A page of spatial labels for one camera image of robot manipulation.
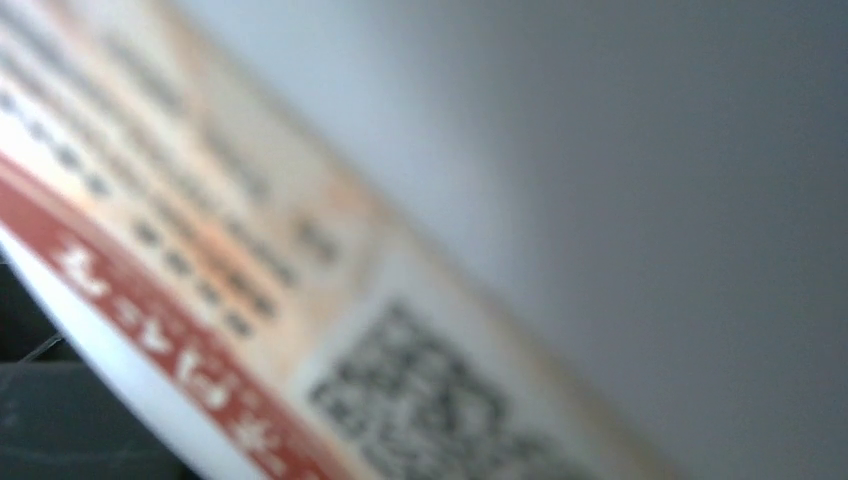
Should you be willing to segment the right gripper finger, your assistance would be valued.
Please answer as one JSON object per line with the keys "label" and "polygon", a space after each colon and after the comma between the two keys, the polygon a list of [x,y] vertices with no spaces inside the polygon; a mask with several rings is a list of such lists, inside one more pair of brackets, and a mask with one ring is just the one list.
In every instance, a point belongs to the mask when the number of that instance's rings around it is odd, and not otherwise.
{"label": "right gripper finger", "polygon": [[193,479],[1,265],[1,476]]}

